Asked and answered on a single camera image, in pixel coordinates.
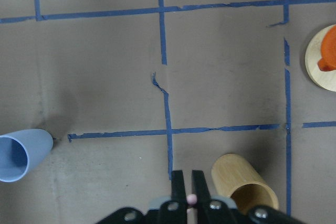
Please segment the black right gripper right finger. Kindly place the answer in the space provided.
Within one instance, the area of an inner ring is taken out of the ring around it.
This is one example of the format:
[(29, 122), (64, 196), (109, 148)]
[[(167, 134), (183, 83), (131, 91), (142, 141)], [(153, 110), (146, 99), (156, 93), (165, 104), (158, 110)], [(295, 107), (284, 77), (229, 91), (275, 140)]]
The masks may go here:
[(209, 203), (211, 199), (205, 175), (202, 170), (192, 170), (192, 193), (195, 194), (197, 198), (195, 204), (196, 208)]

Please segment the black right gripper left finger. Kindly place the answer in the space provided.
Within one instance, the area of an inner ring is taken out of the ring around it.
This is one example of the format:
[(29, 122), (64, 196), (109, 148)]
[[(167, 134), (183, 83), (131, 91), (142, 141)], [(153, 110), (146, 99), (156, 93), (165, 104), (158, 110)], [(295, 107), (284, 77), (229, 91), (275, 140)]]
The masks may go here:
[(183, 171), (174, 170), (171, 173), (170, 208), (178, 208), (181, 204), (187, 204)]

